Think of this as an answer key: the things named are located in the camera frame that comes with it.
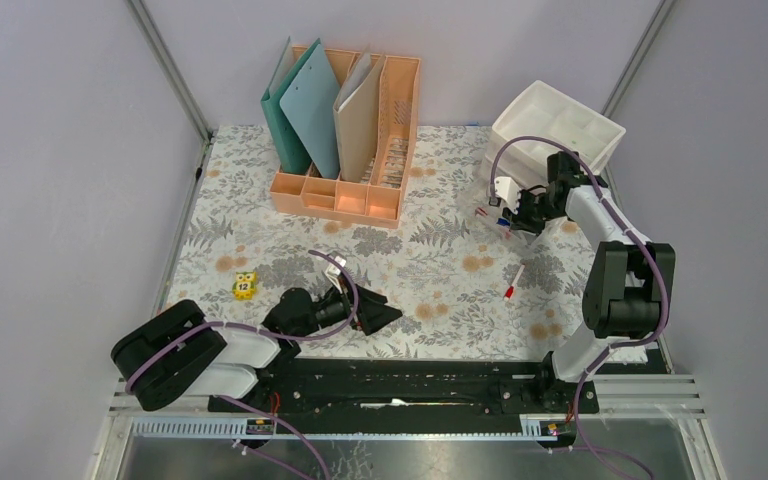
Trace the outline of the orange plastic file organizer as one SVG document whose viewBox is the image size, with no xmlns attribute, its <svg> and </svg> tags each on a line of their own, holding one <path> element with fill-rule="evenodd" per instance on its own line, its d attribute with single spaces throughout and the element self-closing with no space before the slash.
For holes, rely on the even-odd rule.
<svg viewBox="0 0 768 480">
<path fill-rule="evenodd" d="M 309 46 L 293 46 L 294 56 L 299 58 Z M 341 88 L 361 52 L 324 48 Z M 325 179 L 314 166 L 302 175 L 283 173 L 280 166 L 269 189 L 277 211 L 376 227 L 398 226 L 416 145 L 421 61 L 372 54 L 386 57 L 380 76 L 374 160 L 358 183 L 341 180 L 340 172 L 335 179 Z"/>
</svg>

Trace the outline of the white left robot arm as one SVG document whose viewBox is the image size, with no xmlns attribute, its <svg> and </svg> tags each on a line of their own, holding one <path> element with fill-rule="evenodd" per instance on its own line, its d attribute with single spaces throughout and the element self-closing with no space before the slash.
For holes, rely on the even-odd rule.
<svg viewBox="0 0 768 480">
<path fill-rule="evenodd" d="M 269 401 L 271 388 L 260 374 L 295 359 L 302 343 L 345 329 L 370 336 L 402 315 L 386 296 L 333 270 L 331 286 L 319 298 L 288 289 L 257 326 L 210 320 L 194 301 L 182 300 L 125 335 L 110 356 L 126 392 L 145 411 L 185 395 L 213 394 L 256 411 Z"/>
</svg>

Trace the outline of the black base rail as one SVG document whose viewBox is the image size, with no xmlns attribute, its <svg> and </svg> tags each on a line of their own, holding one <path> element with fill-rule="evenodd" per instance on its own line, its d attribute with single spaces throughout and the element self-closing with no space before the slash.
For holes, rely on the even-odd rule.
<svg viewBox="0 0 768 480">
<path fill-rule="evenodd" d="M 508 434 L 523 415 L 566 418 L 575 388 L 531 361 L 297 358 L 242 401 L 305 434 Z"/>
</svg>

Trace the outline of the floral table cloth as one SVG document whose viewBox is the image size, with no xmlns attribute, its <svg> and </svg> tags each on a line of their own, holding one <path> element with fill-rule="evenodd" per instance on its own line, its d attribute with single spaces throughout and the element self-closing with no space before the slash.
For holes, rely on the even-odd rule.
<svg viewBox="0 0 768 480">
<path fill-rule="evenodd" d="M 354 330 L 303 344 L 308 357 L 538 361 L 581 321 L 593 262 L 582 231 L 564 221 L 533 245 L 509 247 L 469 219 L 460 195 L 489 131 L 418 131 L 395 229 L 279 213 L 269 188 L 278 159 L 260 126 L 218 135 L 167 300 L 194 300 L 208 315 L 256 325 L 292 287 L 328 288 L 325 253 L 342 255 L 353 279 L 384 294 L 403 316 L 366 336 Z M 503 299 L 519 265 L 525 270 Z M 232 294 L 235 273 L 257 273 L 251 300 Z"/>
</svg>

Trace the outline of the yellow owl eraser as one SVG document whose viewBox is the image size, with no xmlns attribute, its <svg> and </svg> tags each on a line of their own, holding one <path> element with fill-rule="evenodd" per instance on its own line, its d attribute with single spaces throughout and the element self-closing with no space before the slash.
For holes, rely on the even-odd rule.
<svg viewBox="0 0 768 480">
<path fill-rule="evenodd" d="M 257 273 L 236 272 L 231 291 L 236 300 L 251 300 L 257 292 Z"/>
</svg>

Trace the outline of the white plastic drawer unit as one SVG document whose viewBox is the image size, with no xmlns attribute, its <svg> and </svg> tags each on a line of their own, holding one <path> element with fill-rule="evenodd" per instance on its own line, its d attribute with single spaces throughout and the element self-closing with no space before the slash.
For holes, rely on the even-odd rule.
<svg viewBox="0 0 768 480">
<path fill-rule="evenodd" d="M 624 127 L 542 81 L 528 86 L 491 127 L 478 179 L 467 193 L 466 210 L 512 247 L 525 246 L 558 228 L 577 224 L 593 247 L 644 240 L 624 216 L 601 173 L 625 135 Z M 506 209 L 489 205 L 491 181 L 508 176 L 537 194 L 566 187 L 566 215 L 550 221 L 540 235 L 497 225 Z M 490 218 L 474 212 L 484 208 Z"/>
</svg>

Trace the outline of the tan kraft folder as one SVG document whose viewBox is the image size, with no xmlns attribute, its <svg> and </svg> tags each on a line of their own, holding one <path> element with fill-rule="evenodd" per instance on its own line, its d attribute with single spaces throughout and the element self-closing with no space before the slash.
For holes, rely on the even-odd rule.
<svg viewBox="0 0 768 480">
<path fill-rule="evenodd" d="M 333 105 L 340 179 L 358 183 L 374 160 L 378 142 L 380 76 L 386 57 L 364 49 Z"/>
</svg>

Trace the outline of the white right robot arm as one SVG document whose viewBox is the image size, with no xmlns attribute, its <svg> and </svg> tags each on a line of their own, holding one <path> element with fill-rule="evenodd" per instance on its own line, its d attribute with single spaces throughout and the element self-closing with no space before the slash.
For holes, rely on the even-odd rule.
<svg viewBox="0 0 768 480">
<path fill-rule="evenodd" d="M 607 183 L 577 155 L 557 152 L 547 167 L 543 188 L 527 189 L 505 176 L 491 185 L 511 229 L 540 234 L 549 221 L 565 217 L 594 250 L 582 293 L 582 323 L 544 357 L 530 386 L 539 407 L 557 412 L 580 404 L 585 383 L 614 351 L 657 339 L 669 317 L 676 254 L 633 227 Z"/>
</svg>

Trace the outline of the green folder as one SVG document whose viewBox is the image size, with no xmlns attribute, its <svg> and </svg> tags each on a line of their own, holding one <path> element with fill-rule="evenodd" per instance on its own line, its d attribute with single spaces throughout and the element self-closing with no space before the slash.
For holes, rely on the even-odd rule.
<svg viewBox="0 0 768 480">
<path fill-rule="evenodd" d="M 303 68 L 308 66 L 308 60 L 320 45 L 321 40 L 317 39 L 296 58 L 292 40 L 288 37 L 261 98 L 261 107 L 283 173 L 302 175 L 311 164 L 311 157 L 292 120 L 300 120 L 303 113 L 312 111 L 315 93 L 311 89 L 310 75 Z"/>
</svg>

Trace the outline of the light blue folder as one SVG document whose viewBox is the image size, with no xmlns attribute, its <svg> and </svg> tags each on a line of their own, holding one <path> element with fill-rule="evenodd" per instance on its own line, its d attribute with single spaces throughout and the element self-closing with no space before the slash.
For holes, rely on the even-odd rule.
<svg viewBox="0 0 768 480">
<path fill-rule="evenodd" d="M 335 179 L 340 164 L 333 104 L 340 86 L 320 40 L 310 45 L 281 84 L 282 170 L 304 174 L 314 166 L 320 176 Z"/>
</svg>

